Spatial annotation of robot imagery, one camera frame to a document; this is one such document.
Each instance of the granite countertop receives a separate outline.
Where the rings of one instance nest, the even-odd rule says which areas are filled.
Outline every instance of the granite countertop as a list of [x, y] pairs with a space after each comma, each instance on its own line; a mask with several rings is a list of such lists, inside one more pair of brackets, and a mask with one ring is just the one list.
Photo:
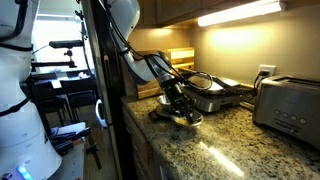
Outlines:
[[174, 179], [320, 179], [320, 152], [286, 134], [252, 122], [238, 106], [203, 113], [196, 128], [152, 121], [156, 98], [123, 104]]

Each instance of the beige wall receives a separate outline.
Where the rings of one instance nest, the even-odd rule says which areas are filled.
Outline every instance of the beige wall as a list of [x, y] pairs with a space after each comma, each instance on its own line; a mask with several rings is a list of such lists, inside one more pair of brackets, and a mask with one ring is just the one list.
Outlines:
[[184, 48], [190, 47], [189, 32], [184, 29], [135, 29], [129, 42], [136, 51]]
[[193, 29], [191, 46], [196, 70], [241, 83], [253, 84], [260, 64], [320, 79], [320, 1], [291, 0], [285, 12]]

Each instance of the under-cabinet light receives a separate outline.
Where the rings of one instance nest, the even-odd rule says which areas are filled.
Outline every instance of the under-cabinet light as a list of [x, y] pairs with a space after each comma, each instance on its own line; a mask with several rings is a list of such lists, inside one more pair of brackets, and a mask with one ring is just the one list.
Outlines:
[[216, 12], [198, 19], [199, 26], [209, 26], [248, 17], [254, 17], [284, 10], [286, 4], [279, 0], [260, 0], [235, 8]]

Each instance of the silver toaster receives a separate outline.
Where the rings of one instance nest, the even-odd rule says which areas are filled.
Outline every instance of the silver toaster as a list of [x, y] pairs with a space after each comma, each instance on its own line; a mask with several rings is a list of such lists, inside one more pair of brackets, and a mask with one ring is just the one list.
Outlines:
[[252, 118], [320, 150], [320, 81], [292, 76], [262, 80]]

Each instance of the wooden cabinet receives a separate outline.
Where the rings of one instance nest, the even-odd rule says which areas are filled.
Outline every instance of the wooden cabinet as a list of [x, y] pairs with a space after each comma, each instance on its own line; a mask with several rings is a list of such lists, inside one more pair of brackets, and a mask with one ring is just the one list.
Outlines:
[[200, 8], [199, 0], [157, 0], [158, 23], [182, 16]]
[[198, 17], [253, 1], [256, 0], [144, 0], [144, 19], [145, 23], [156, 23], [160, 27], [183, 25], [181, 22], [188, 24]]
[[152, 147], [124, 107], [123, 114], [127, 131], [131, 134], [133, 157], [135, 160], [135, 168], [138, 179], [153, 180], [155, 179], [155, 176]]
[[201, 8], [207, 8], [223, 1], [225, 0], [201, 0]]

